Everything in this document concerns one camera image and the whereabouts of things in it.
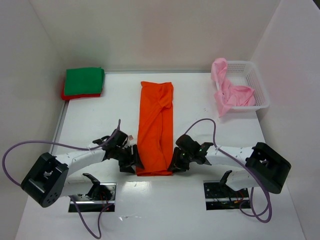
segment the folded orange fabric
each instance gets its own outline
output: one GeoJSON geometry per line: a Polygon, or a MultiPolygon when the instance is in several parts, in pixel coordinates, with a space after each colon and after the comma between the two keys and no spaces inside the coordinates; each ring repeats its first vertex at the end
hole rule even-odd
{"type": "Polygon", "coordinates": [[[174,150],[174,87],[171,82],[141,82],[137,147],[144,169],[138,176],[169,176],[174,150]]]}

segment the pink towel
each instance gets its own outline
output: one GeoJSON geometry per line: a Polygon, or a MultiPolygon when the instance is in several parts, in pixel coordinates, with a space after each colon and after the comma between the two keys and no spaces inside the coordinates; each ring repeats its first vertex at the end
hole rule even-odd
{"type": "Polygon", "coordinates": [[[249,86],[235,86],[226,78],[227,60],[217,58],[211,68],[211,79],[219,84],[220,90],[214,94],[219,117],[225,115],[234,106],[254,106],[255,90],[249,86]]]}

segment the stack of folded cloth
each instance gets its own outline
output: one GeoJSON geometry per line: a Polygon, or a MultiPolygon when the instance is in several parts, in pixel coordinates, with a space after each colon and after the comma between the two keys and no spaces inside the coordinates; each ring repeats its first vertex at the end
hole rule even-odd
{"type": "Polygon", "coordinates": [[[68,69],[63,84],[63,100],[100,97],[105,79],[101,67],[84,67],[68,69]]]}

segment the cable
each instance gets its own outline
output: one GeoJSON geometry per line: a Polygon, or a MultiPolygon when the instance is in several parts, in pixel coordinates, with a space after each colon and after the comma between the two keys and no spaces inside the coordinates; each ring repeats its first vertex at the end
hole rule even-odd
{"type": "Polygon", "coordinates": [[[262,189],[264,195],[265,195],[265,198],[266,198],[266,201],[267,201],[267,206],[265,208],[265,210],[259,214],[256,213],[255,211],[255,208],[254,208],[254,205],[253,205],[253,196],[254,196],[254,191],[253,191],[253,188],[251,190],[251,195],[250,195],[250,198],[249,198],[249,201],[250,201],[250,207],[251,207],[251,210],[252,210],[252,215],[248,214],[248,213],[245,213],[242,209],[241,209],[241,206],[244,202],[246,201],[242,201],[242,203],[240,204],[239,206],[239,209],[242,213],[244,213],[246,216],[249,216],[249,217],[255,217],[256,219],[258,219],[260,222],[262,223],[268,223],[270,220],[271,220],[271,217],[272,217],[272,205],[271,205],[271,200],[270,200],[270,194],[269,192],[267,191],[267,189],[263,186],[263,184],[260,182],[260,180],[256,177],[256,175],[249,169],[246,167],[246,165],[244,165],[242,162],[240,162],[238,159],[236,159],[234,156],[230,155],[229,153],[223,151],[222,149],[220,149],[216,143],[216,129],[217,129],[217,124],[216,122],[211,119],[211,118],[202,118],[198,121],[196,121],[195,123],[193,123],[188,129],[187,131],[185,131],[184,134],[187,134],[189,132],[189,130],[191,128],[193,128],[194,125],[196,125],[197,123],[199,122],[202,122],[202,121],[211,121],[213,123],[213,136],[212,136],[212,142],[213,142],[213,145],[216,147],[216,149],[223,153],[224,155],[228,156],[229,158],[231,158],[232,160],[234,160],[236,163],[238,163],[241,167],[243,167],[253,178],[254,180],[256,180],[256,182],[258,183],[258,185],[260,186],[260,188],[262,189]],[[261,219],[260,216],[263,215],[266,211],[268,210],[268,217],[266,220],[264,219],[261,219]]]}
{"type": "Polygon", "coordinates": [[[79,209],[79,206],[78,204],[76,203],[76,200],[73,196],[69,196],[71,201],[74,203],[74,206],[75,206],[75,209],[77,211],[77,213],[79,214],[79,217],[84,225],[84,227],[87,229],[87,231],[96,239],[101,239],[101,229],[100,229],[100,218],[101,218],[101,214],[107,209],[109,208],[110,205],[112,205],[113,203],[111,204],[108,204],[107,206],[105,206],[99,213],[99,216],[98,216],[98,221],[97,221],[97,225],[98,225],[98,231],[99,231],[99,236],[95,235],[93,231],[91,231],[91,229],[88,227],[88,225],[86,224],[86,221],[84,220],[84,217],[82,216],[81,214],[81,211],[79,209]]]}
{"type": "Polygon", "coordinates": [[[51,145],[57,145],[57,146],[60,146],[60,147],[64,147],[64,148],[69,148],[69,149],[75,149],[75,150],[80,150],[80,151],[92,151],[92,150],[96,150],[98,148],[101,148],[103,147],[104,145],[106,145],[115,135],[116,133],[118,132],[118,130],[120,130],[120,123],[121,123],[121,120],[119,119],[118,121],[118,126],[116,128],[116,130],[113,132],[113,134],[111,134],[111,136],[104,142],[102,143],[101,145],[98,145],[98,146],[95,146],[95,147],[92,147],[92,148],[84,148],[84,147],[77,147],[77,146],[71,146],[71,145],[67,145],[67,144],[62,144],[62,143],[58,143],[58,142],[54,142],[54,141],[46,141],[46,140],[29,140],[29,141],[22,141],[22,142],[19,142],[13,146],[11,146],[3,155],[2,157],[2,169],[4,171],[4,174],[7,176],[7,178],[13,182],[15,185],[21,187],[21,184],[18,183],[16,180],[14,180],[10,174],[8,173],[8,170],[6,168],[6,157],[8,155],[8,153],[18,147],[18,146],[21,146],[21,145],[24,145],[24,144],[51,144],[51,145]]]}

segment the beige wall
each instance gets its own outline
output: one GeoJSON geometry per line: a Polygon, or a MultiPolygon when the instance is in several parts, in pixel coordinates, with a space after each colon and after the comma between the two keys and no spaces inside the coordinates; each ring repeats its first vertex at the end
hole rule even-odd
{"type": "Polygon", "coordinates": [[[252,61],[270,95],[259,112],[268,144],[292,164],[289,191],[307,240],[320,236],[320,10],[282,0],[252,61]]]}
{"type": "Polygon", "coordinates": [[[66,65],[209,70],[249,60],[279,0],[30,0],[66,65]]]}
{"type": "MultiPolygon", "coordinates": [[[[62,107],[62,60],[28,0],[0,1],[0,156],[24,140],[51,140],[62,107]]],[[[7,168],[21,181],[44,145],[19,147],[7,168]]],[[[27,194],[0,171],[0,239],[13,240],[27,194]]]]}

